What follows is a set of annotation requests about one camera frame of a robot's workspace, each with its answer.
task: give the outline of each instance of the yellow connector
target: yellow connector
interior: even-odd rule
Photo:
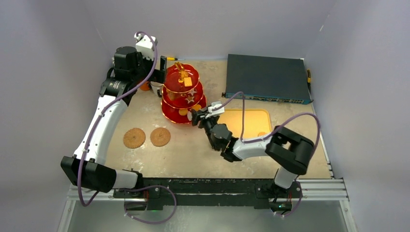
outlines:
[[[307,69],[307,82],[310,83],[310,78],[312,77],[310,74],[310,69]]]
[[[174,61],[174,60],[184,60],[184,59],[178,59],[175,57],[167,57],[167,60]]]

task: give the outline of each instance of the white wall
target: white wall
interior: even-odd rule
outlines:
[[[55,231],[110,56],[79,0],[0,6],[1,231]]]
[[[360,231],[410,228],[410,1],[341,0],[310,48],[314,106]]]
[[[162,55],[305,57],[336,0],[84,0],[110,52],[137,29]]]

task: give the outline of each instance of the white cup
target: white cup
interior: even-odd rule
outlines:
[[[151,84],[151,88],[154,94],[158,95],[158,97],[161,98],[162,97],[162,87],[164,86],[164,84],[153,82],[153,81],[151,81],[150,84]]]

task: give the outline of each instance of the tabletop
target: tabletop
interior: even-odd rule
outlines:
[[[207,103],[227,101],[221,97],[226,85],[226,60],[183,61],[192,65],[200,75]],[[242,100],[232,100],[225,108],[238,109]],[[246,109],[265,109],[269,112],[272,128],[301,112],[311,112],[312,106],[263,101],[245,102]],[[154,146],[149,136],[158,127],[171,133],[170,142],[163,147]],[[290,122],[287,128],[315,141],[317,127],[310,116],[301,116]],[[144,144],[136,149],[127,148],[122,141],[126,131],[141,128],[146,134]],[[151,91],[137,91],[122,115],[111,139],[106,166],[115,169],[133,168],[145,177],[194,177],[194,178],[274,178],[280,167],[270,157],[254,157],[230,163],[212,150],[204,129],[191,125],[174,124],[161,112],[161,99]],[[318,145],[306,175],[300,178],[330,178],[322,143]]]

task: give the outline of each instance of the cookie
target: cookie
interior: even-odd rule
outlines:
[[[154,146],[165,146],[171,139],[171,133],[169,130],[159,127],[152,131],[150,138]]]
[[[202,107],[197,104],[197,105],[194,105],[194,106],[192,107],[192,109],[195,110],[195,111],[199,111],[200,109],[202,109]]]
[[[180,109],[180,110],[178,111],[178,113],[179,113],[179,115],[181,115],[181,116],[185,116],[185,115],[187,115],[188,110],[187,110],[187,109]]]
[[[138,148],[145,142],[145,133],[140,128],[132,128],[125,132],[122,141],[128,148]]]

